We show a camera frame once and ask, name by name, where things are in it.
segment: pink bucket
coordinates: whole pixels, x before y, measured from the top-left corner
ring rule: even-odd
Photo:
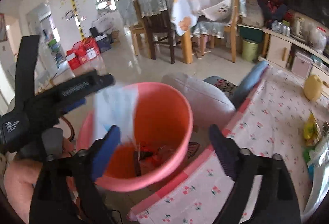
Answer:
[[[174,154],[160,167],[136,177],[133,164],[134,148],[114,152],[104,175],[96,184],[105,189],[129,192],[159,182],[172,174],[184,160],[193,128],[193,114],[187,99],[175,88],[162,83],[137,83],[139,97],[134,119],[136,143],[155,143],[174,147]],[[83,122],[77,150],[91,145],[93,112]]]

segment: white tablecloth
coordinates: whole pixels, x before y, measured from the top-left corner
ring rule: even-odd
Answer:
[[[175,24],[176,32],[182,36],[190,27],[196,25],[200,14],[195,0],[168,0],[171,9],[170,21]]]

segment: cabinet drawer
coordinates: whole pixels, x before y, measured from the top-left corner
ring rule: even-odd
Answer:
[[[325,72],[321,71],[317,67],[313,66],[312,70],[310,70],[310,75],[318,75],[322,81],[325,81],[327,84],[329,84],[329,75],[326,74]],[[329,88],[326,86],[322,86],[322,93],[325,93],[327,96],[329,96]]]
[[[279,37],[271,35],[267,59],[275,64],[286,68],[291,43]]]

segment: yellow package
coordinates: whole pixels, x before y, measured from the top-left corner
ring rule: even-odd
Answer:
[[[304,124],[304,139],[306,140],[306,146],[316,145],[320,138],[321,131],[319,125],[317,124],[313,113],[310,113],[307,122]]]

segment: red gift box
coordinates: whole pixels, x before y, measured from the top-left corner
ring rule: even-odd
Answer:
[[[81,65],[78,57],[75,55],[73,50],[68,50],[66,52],[66,60],[67,60],[68,64],[70,65],[71,70],[74,70]]]
[[[96,55],[99,55],[100,51],[95,39],[93,37],[88,37],[86,39],[83,39],[75,43],[73,48],[67,51],[66,54],[67,54],[66,59],[71,69],[74,70],[78,66],[96,57]]]
[[[74,53],[75,53],[75,55],[77,55],[81,65],[84,64],[85,62],[89,61],[87,52],[83,47],[75,50]]]
[[[95,50],[96,55],[100,54],[97,42],[95,41],[95,39],[93,37],[88,37],[86,39],[83,39],[83,40],[75,43],[73,46],[73,50],[78,50],[81,48],[83,48],[85,50],[93,48]]]

